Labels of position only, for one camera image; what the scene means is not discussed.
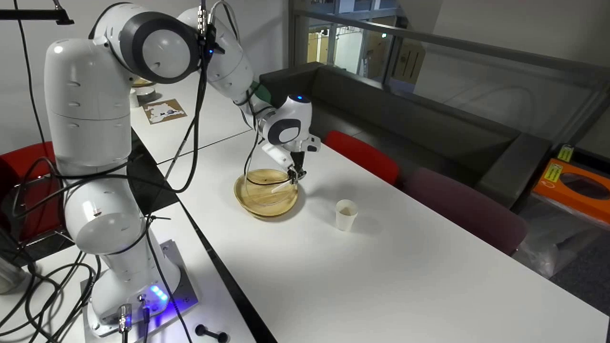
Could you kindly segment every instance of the gray sofa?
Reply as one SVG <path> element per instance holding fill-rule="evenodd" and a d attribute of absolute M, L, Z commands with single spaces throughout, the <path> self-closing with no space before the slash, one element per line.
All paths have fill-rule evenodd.
<path fill-rule="evenodd" d="M 314 135 L 354 135 L 394 158 L 402 177 L 431 168 L 513 208 L 551 143 L 463 110 L 398 97 L 347 70 L 318 63 L 261 76 L 272 93 L 312 99 Z"/>

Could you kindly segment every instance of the small white cup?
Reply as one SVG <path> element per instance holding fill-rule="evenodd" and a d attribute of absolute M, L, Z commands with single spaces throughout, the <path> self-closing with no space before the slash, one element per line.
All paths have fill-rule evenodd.
<path fill-rule="evenodd" d="M 351 230 L 358 217 L 358 206 L 353 200 L 339 200 L 335 206 L 335 227 L 339 230 Z"/>

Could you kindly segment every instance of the white table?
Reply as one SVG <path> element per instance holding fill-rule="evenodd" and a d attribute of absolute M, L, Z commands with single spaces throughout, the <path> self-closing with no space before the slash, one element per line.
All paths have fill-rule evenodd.
<path fill-rule="evenodd" d="M 202 149 L 179 198 L 278 341 L 606 341 L 606 314 L 326 147 L 299 211 L 253 219 L 232 194 L 251 137 Z M 339 198 L 360 208 L 354 232 L 332 225 Z"/>
<path fill-rule="evenodd" d="M 158 242 L 173 240 L 179 246 L 181 257 L 187 267 L 187 274 L 192 280 L 192 284 L 196 288 L 196 295 L 200 299 L 200 303 L 185 314 L 185 322 L 190 330 L 190 337 L 196 343 L 215 343 L 215 339 L 211 339 L 211 337 L 196 337 L 194 335 L 196 324 L 204 324 L 211 331 L 227 331 L 231 335 L 231 341 L 253 343 L 253 337 L 251 337 L 242 314 L 234 307 L 221 276 L 217 274 L 215 267 L 211 265 L 204 246 L 198 242 L 198 236 L 192 232 L 190 221 L 183 213 L 181 206 L 179 204 L 168 206 L 168 208 L 156 211 L 154 215 L 171 217 L 171 221 L 154 221 L 152 232 L 158 238 Z M 53 253 L 53 255 L 42 259 L 40 261 L 42 272 L 53 271 L 55 267 L 65 265 L 65 263 L 72 263 L 76 253 L 78 253 L 76 248 L 68 248 L 68 250 L 63 250 L 59 253 Z M 68 309 L 74 305 L 76 297 L 80 295 L 80 280 L 84 280 L 86 276 L 88 276 L 88 272 L 80 271 L 72 278 L 72 282 L 67 286 L 67 290 L 65 290 L 67 301 L 59 309 L 59 314 L 53 316 L 53 322 L 51 322 L 51 324 L 55 324 L 53 328 L 57 328 L 57 324 L 65 320 L 65 314 L 68 312 Z M 0 318 L 13 307 L 13 303 L 19 299 L 19 295 L 21 293 L 0 295 Z M 38 295 L 40 297 L 34 299 L 34 303 L 36 303 L 34 312 L 36 312 L 36 309 L 42 307 L 42 301 L 46 301 L 46 297 L 42 297 L 44 293 L 38 293 Z M 23 309 L 0 331 L 15 328 L 21 322 L 25 322 Z M 68 331 L 65 341 L 67 343 L 86 343 L 84 330 L 88 330 L 88 328 L 84 328 L 84 318 L 80 316 L 74 322 L 74 326 Z M 27 337 L 25 341 L 28 341 L 30 333 L 32 333 L 32 328 L 25 328 L 25 330 L 17 331 L 15 335 L 0 337 L 0 341 L 17 341 L 19 337 Z M 114 343 L 114 341 L 120 341 L 120 335 L 109 335 L 105 339 L 95 339 L 95 341 Z M 154 333 L 149 341 L 150 343 L 175 343 L 175 341 L 187 341 L 187 339 L 183 335 L 181 324 L 175 320 L 168 328 L 164 328 L 162 331 Z"/>
<path fill-rule="evenodd" d="M 187 116 L 150 124 L 145 110 L 141 107 L 131 109 L 131 128 L 149 149 L 150 156 L 162 164 L 173 158 L 183 135 L 194 114 L 194 97 L 196 97 L 196 82 L 198 74 L 190 74 L 183 82 L 177 84 L 156 84 L 156 91 L 162 93 L 162 99 L 177 99 Z M 227 137 L 248 131 L 250 128 L 244 124 L 242 114 L 231 99 L 215 91 L 211 86 L 206 89 L 202 114 L 200 114 L 200 141 L 198 147 L 206 147 Z M 192 150 L 192 135 L 185 143 L 183 152 Z"/>

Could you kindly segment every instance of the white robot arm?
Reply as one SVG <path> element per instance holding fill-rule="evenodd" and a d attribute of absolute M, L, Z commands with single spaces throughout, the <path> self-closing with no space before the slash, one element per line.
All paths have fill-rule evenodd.
<path fill-rule="evenodd" d="M 93 175 L 116 170 L 126 175 L 131 152 L 129 80 L 179 82 L 206 72 L 208 82 L 255 116 L 265 139 L 293 154 L 292 177 L 303 175 L 303 154 L 318 141 L 309 135 L 311 103 L 297 95 L 278 109 L 265 101 L 240 44 L 219 25 L 196 29 L 200 13 L 181 19 L 135 4 L 109 8 L 89 40 L 61 40 L 49 46 L 44 70 L 46 107 L 57 168 L 65 175 Z M 97 253 L 109 271 L 91 293 L 95 326 L 112 326 L 124 307 L 147 309 L 150 316 L 168 307 L 168 291 L 179 284 L 179 269 L 160 257 L 162 282 L 143 240 L 145 219 L 126 179 L 95 179 L 65 196 L 65 221 L 82 251 Z"/>

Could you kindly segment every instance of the red chair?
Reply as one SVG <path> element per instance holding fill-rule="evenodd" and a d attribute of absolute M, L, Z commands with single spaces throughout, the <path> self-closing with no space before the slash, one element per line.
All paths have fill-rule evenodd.
<path fill-rule="evenodd" d="M 21 244 L 28 244 L 63 229 L 61 196 L 27 213 L 19 221 L 11 215 L 15 208 L 30 208 L 44 196 L 61 189 L 61 183 L 55 177 L 49 177 L 49 168 L 44 162 L 36 164 L 30 175 L 27 175 L 28 168 L 40 156 L 46 156 L 46 152 L 49 152 L 49 160 L 53 162 L 55 156 L 51 143 L 30 145 L 0 156 L 0 200 L 4 202 L 0 227 L 9 229 Z"/>
<path fill-rule="evenodd" d="M 358 141 L 343 131 L 330 131 L 324 137 L 324 145 L 332 147 L 333 150 L 347 156 L 354 164 L 372 171 L 385 183 L 391 183 L 391 185 L 398 183 L 398 175 L 400 175 L 398 164 L 387 154 L 383 154 L 381 150 L 370 147 L 368 143 Z"/>
<path fill-rule="evenodd" d="M 410 175 L 404 192 L 507 255 L 513 255 L 526 236 L 518 215 L 433 170 L 421 168 Z"/>

